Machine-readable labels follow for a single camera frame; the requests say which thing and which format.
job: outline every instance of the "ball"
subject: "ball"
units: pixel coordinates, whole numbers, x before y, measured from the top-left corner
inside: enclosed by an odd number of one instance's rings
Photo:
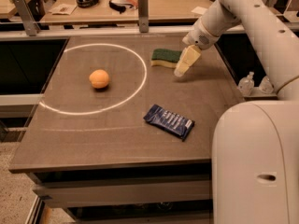
[[[90,74],[92,86],[101,89],[109,84],[109,74],[105,70],[95,70]]]

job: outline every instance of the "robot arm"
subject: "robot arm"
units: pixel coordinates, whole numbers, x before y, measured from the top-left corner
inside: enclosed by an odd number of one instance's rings
[[[183,39],[208,49],[241,22],[280,101],[226,111],[212,145],[214,222],[299,221],[299,39],[264,0],[219,0]]]
[[[183,41],[208,49],[226,30],[242,23],[278,98],[299,100],[299,40],[265,1],[217,0]]]

